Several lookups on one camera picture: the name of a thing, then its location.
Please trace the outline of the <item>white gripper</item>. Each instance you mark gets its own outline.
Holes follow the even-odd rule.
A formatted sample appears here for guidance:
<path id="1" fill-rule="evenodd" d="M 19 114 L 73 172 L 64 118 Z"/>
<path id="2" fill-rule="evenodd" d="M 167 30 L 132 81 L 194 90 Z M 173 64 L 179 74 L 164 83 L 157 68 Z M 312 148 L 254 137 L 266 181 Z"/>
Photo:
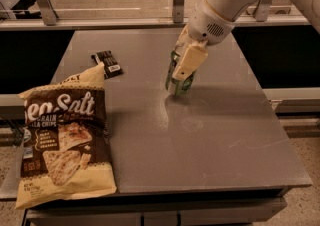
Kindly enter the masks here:
<path id="1" fill-rule="evenodd" d="M 222 42 L 233 28 L 232 20 L 220 14 L 207 0 L 199 0 L 174 46 L 172 77 L 186 80 L 207 59 L 207 44 Z"/>

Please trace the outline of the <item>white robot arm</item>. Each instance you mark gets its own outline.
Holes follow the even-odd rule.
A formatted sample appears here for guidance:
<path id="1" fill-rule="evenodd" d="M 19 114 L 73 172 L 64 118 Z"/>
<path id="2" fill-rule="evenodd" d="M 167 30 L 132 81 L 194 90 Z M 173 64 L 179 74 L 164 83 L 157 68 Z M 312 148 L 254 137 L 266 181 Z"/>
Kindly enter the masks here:
<path id="1" fill-rule="evenodd" d="M 199 0 L 174 48 L 177 63 L 170 77 L 186 80 L 208 57 L 207 47 L 222 42 L 234 22 L 259 0 Z M 320 31 L 320 0 L 290 0 L 309 23 Z"/>

